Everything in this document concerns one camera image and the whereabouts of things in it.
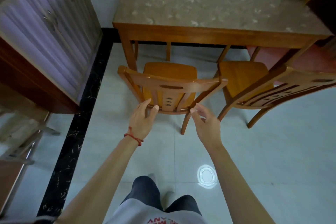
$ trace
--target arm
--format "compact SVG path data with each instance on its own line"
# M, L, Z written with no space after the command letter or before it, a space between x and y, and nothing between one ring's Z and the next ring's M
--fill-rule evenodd
M148 99L139 104L129 122L133 135L140 139L144 139L148 135L158 113L159 107L155 106L152 108L150 115L145 118L145 109L150 101ZM130 136L124 137L55 223L103 223L114 193L137 147L138 142L136 140Z
M214 163L234 224L275 224L254 195L221 141L221 123L201 104L191 109L199 139Z

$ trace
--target wooden table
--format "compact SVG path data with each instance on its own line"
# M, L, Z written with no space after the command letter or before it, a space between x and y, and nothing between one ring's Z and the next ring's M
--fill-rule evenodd
M284 63L332 35L300 0L120 0L113 26L133 70L131 40L293 48Z

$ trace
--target hand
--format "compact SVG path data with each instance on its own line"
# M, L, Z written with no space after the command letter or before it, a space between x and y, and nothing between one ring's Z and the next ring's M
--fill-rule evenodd
M147 105L151 102L151 99L138 104L137 108L131 115L128 126L132 128L132 134L134 137L137 137L143 140L151 131L153 122L155 120L156 114L159 111L159 106L154 106L149 116L145 117L145 110Z
M204 147L209 151L213 148L223 146L221 140L221 122L219 119L208 108L199 103L196 103L196 106L191 108L190 112L196 125L197 135Z

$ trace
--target table top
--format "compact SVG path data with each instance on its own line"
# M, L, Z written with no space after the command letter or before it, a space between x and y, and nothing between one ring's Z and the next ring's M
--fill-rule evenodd
M120 0L113 22L332 35L301 0Z

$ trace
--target gray pants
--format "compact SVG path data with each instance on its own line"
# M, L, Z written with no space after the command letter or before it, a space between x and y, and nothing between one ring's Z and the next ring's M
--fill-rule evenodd
M167 209L163 210L160 201L160 192L155 182L148 176L139 176L133 182L131 192L122 201L129 198L137 199L145 205L155 207L163 212L171 213L176 211L192 211L200 215L196 200L190 195L184 195L175 200Z

